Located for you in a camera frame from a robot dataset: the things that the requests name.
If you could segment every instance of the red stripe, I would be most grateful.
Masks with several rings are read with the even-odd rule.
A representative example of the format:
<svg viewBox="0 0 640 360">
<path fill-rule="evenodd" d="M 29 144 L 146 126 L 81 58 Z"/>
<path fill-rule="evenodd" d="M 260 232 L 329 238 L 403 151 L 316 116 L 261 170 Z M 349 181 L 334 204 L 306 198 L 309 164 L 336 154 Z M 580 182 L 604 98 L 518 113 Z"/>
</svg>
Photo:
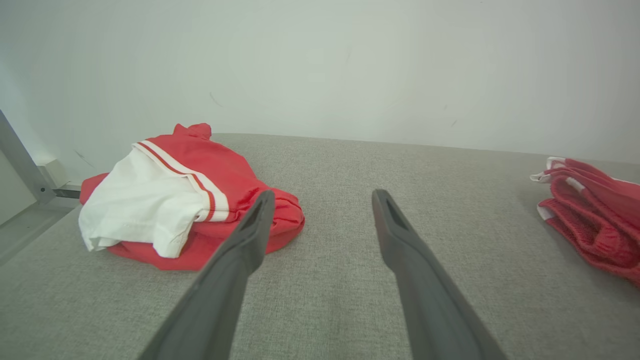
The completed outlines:
<svg viewBox="0 0 640 360">
<path fill-rule="evenodd" d="M 204 190 L 207 195 L 209 196 L 209 214 L 207 214 L 207 218 L 205 219 L 205 221 L 209 221 L 211 220 L 211 218 L 213 217 L 213 211 L 216 208 L 216 200 L 213 197 L 213 193 L 211 193 L 209 190 L 207 190 L 207 188 L 204 187 L 204 185 L 200 182 L 200 180 L 198 179 L 198 177 L 195 174 L 185 174 L 183 172 L 180 172 L 178 170 L 175 170 L 171 165 L 167 164 L 167 162 L 162 159 L 162 157 L 160 157 L 160 155 L 158 155 L 155 151 L 153 151 L 149 146 L 147 146 L 144 143 L 139 142 L 138 145 L 142 145 L 148 152 L 150 152 L 151 154 L 153 154 L 153 156 L 155 156 L 158 160 L 160 160 L 160 162 L 166 166 L 167 169 L 175 172 L 176 174 L 180 174 L 180 175 L 191 175 L 193 177 L 193 179 L 196 181 L 196 183 L 198 183 L 198 186 Z"/>
</svg>

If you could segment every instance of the gray table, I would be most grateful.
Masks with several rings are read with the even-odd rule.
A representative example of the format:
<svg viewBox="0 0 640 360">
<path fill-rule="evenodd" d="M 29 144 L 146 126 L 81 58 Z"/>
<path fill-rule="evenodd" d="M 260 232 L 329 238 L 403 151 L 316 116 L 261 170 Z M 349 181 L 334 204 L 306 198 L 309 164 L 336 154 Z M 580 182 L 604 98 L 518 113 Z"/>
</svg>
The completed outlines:
<svg viewBox="0 0 640 360">
<path fill-rule="evenodd" d="M 410 359 L 371 191 L 387 189 L 511 359 L 637 359 L 640 290 L 591 268 L 547 226 L 546 156 L 214 135 L 307 224 L 250 278 L 234 359 Z M 640 166 L 594 161 L 640 181 Z M 128 359 L 195 274 L 89 253 L 70 213 L 0 268 L 1 359 Z"/>
</svg>

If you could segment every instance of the fabric texture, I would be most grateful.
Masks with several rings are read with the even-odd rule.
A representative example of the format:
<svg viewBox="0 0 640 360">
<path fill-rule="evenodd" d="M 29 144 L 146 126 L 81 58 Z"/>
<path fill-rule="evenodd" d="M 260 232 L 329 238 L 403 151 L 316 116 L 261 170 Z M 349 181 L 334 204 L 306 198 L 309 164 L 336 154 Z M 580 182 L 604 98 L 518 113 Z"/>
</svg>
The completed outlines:
<svg viewBox="0 0 640 360">
<path fill-rule="evenodd" d="M 307 223 L 249 278 L 232 359 L 411 359 L 371 192 L 387 189 L 509 359 L 631 360 L 640 291 L 590 266 L 535 204 L 546 156 L 218 134 Z M 640 166 L 594 161 L 618 179 Z M 195 279 L 87 252 L 69 214 L 0 267 L 0 359 L 135 359 Z"/>
<path fill-rule="evenodd" d="M 89 251 L 131 239 L 177 258 L 191 224 L 212 213 L 209 197 L 186 175 L 167 171 L 136 147 L 99 185 L 78 219 Z"/>
<path fill-rule="evenodd" d="M 176 125 L 134 144 L 112 173 L 87 179 L 79 225 L 88 249 L 199 270 L 267 189 L 276 197 L 267 252 L 295 238 L 305 224 L 298 199 L 265 185 L 244 157 L 210 137 L 207 124 Z"/>
<path fill-rule="evenodd" d="M 551 184 L 553 198 L 538 204 L 542 218 L 590 264 L 640 287 L 640 230 L 633 224 L 640 185 L 571 159 L 549 158 L 547 167 L 531 176 Z"/>
</svg>

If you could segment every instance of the clothing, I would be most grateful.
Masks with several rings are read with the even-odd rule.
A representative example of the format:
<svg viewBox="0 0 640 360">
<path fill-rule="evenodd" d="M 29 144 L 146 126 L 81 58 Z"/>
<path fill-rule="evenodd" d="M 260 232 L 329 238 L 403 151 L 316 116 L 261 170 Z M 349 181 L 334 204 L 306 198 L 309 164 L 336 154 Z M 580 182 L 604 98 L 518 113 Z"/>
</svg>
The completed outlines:
<svg viewBox="0 0 640 360">
<path fill-rule="evenodd" d="M 549 158 L 547 167 L 544 173 L 531 176 L 551 184 L 554 197 L 538 204 L 542 219 L 587 262 L 640 287 L 640 229 L 634 225 L 640 185 L 613 179 L 571 159 Z"/>
<path fill-rule="evenodd" d="M 259 181 L 242 156 L 210 136 L 207 124 L 176 125 L 173 134 L 133 144 L 110 174 L 83 182 L 87 249 L 161 270 L 199 270 L 267 189 L 276 195 L 267 253 L 287 245 L 305 222 L 298 199 Z"/>
</svg>

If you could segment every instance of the folded red shorts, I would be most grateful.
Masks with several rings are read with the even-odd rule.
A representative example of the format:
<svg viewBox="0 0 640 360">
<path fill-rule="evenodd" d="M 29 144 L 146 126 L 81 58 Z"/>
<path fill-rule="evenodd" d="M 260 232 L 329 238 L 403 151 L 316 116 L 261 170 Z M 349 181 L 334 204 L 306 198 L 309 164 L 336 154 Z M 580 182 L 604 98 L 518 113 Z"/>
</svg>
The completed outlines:
<svg viewBox="0 0 640 360">
<path fill-rule="evenodd" d="M 298 199 L 258 180 L 244 157 L 209 140 L 211 128 L 133 144 L 108 174 L 82 184 L 79 217 L 89 250 L 108 249 L 161 270 L 200 270 L 264 190 L 275 193 L 267 253 L 302 230 Z"/>
<path fill-rule="evenodd" d="M 640 185 L 613 179 L 591 165 L 549 158 L 531 176 L 551 184 L 538 213 L 591 265 L 640 287 Z"/>
</svg>

